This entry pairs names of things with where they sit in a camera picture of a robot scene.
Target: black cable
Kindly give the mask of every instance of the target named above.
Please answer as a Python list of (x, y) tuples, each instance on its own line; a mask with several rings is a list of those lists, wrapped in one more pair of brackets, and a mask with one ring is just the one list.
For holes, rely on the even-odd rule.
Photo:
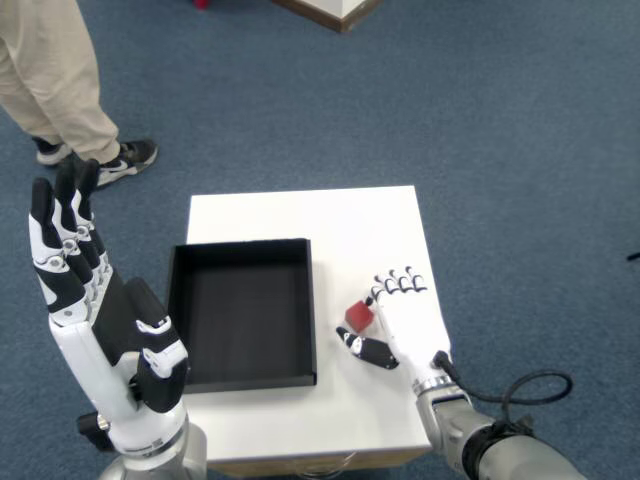
[[(569, 395), (569, 393), (571, 393), (571, 390), (573, 389), (573, 379), (568, 373), (561, 370), (536, 370), (517, 379), (500, 397), (485, 395), (469, 388), (460, 380), (460, 375), (449, 360), (449, 356), (445, 352), (439, 351), (438, 353), (436, 353), (436, 356), (433, 357), (433, 364), (438, 368), (442, 368), (445, 373), (449, 375), (449, 377), (451, 377), (451, 380), (458, 384), (458, 386), (462, 390), (467, 392), (472, 397), (475, 397), (483, 402), (499, 403), (502, 407), (503, 420), (508, 423), (511, 423), (511, 418), (509, 416), (509, 405), (547, 405), (549, 403), (557, 402), (558, 400), (563, 399), (564, 397)], [(531, 382), (532, 380), (543, 377), (562, 378), (565, 381), (564, 390), (559, 393), (540, 398), (513, 397), (513, 394), (516, 393), (516, 391), (519, 390), (523, 385)]]

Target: red cube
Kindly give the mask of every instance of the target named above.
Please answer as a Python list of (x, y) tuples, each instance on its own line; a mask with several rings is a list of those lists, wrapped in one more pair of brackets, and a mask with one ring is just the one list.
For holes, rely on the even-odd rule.
[(355, 332), (360, 333), (373, 321), (373, 312), (360, 300), (347, 309), (345, 320)]

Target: black box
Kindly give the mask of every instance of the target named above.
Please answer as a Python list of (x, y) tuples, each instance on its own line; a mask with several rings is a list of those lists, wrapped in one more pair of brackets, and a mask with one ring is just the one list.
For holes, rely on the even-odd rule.
[(176, 246), (167, 298), (185, 393), (316, 384), (309, 240)]

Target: sneaker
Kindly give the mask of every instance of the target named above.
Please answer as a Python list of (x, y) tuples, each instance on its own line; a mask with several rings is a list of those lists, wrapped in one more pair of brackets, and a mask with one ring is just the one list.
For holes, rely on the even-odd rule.
[(40, 165), (47, 167), (53, 167), (59, 164), (62, 160), (67, 158), (71, 154), (71, 147), (66, 143), (59, 143), (58, 145), (51, 145), (46, 140), (39, 137), (32, 137), (33, 141), (38, 146), (38, 154), (36, 160)]
[(120, 144), (120, 153), (109, 163), (100, 165), (98, 187), (103, 187), (127, 175), (137, 175), (151, 165), (158, 155), (152, 140), (137, 140)]

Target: white tabletop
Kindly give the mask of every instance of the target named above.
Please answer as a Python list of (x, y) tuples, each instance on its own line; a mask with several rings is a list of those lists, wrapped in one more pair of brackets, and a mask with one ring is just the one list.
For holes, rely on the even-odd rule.
[(414, 188), (191, 198), (188, 243), (299, 237), (311, 240), (318, 384), (186, 395), (207, 460), (429, 448), (404, 367), (360, 361), (335, 333), (377, 272), (412, 265), (435, 289)]

